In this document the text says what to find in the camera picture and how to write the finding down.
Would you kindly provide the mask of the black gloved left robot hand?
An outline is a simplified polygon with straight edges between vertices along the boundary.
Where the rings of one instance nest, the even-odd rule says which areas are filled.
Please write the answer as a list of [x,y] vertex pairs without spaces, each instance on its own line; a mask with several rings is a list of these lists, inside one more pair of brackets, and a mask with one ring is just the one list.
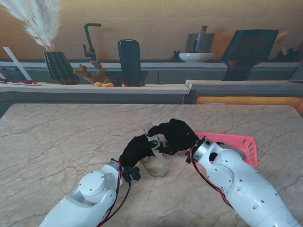
[[158,145],[156,140],[148,141],[145,135],[134,137],[124,149],[119,161],[123,167],[134,167],[140,160],[154,156],[152,149]]

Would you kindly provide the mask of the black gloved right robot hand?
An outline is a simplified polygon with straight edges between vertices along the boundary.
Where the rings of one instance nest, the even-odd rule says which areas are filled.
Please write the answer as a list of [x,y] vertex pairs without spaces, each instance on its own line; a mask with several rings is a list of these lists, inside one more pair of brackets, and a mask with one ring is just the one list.
[[195,132],[184,121],[178,119],[170,119],[167,123],[153,126],[147,135],[151,137],[158,134],[163,135],[168,142],[165,147],[161,145],[158,151],[168,155],[192,148],[199,141]]

